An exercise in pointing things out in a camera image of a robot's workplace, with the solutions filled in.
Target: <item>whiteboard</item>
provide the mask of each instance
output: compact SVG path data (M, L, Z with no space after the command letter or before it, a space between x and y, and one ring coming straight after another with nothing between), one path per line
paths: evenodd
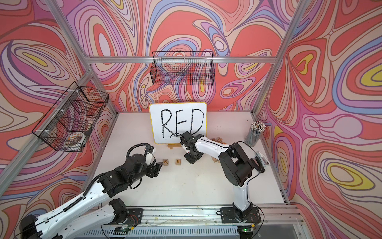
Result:
M179 134L206 135L205 102L151 104L152 134L156 144L180 143Z

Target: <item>vent grille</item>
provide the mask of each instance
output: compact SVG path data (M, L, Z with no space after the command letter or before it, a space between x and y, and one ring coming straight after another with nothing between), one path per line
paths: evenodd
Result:
M114 232L114 228L104 228L108 237L141 237L141 236L238 236L237 226L156 226L136 227L129 233ZM105 237L101 228L82 234L80 237Z

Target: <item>object in basket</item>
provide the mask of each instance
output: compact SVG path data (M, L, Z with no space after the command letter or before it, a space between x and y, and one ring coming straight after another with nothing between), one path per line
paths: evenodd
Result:
M65 147L68 147L71 150L77 150L81 148L81 144L84 140L85 140L84 133L76 132L67 138L67 141L65 142Z

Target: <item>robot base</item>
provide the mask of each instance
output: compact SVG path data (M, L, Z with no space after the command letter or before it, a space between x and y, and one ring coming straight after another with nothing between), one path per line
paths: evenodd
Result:
M127 210L129 211L129 216L124 224L139 225L142 221L143 208L128 208Z
M253 223L255 225L261 223L261 217L258 207L248 208L248 214L243 219L236 219L234 207L220 208L222 223Z

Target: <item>pencil holder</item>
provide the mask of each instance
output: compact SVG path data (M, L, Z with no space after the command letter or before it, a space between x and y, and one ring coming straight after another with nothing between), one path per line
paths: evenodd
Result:
M253 131L252 128L250 128L247 136L244 139L244 142L247 145L253 147L259 141L260 135L261 135L261 133L256 133L256 132Z

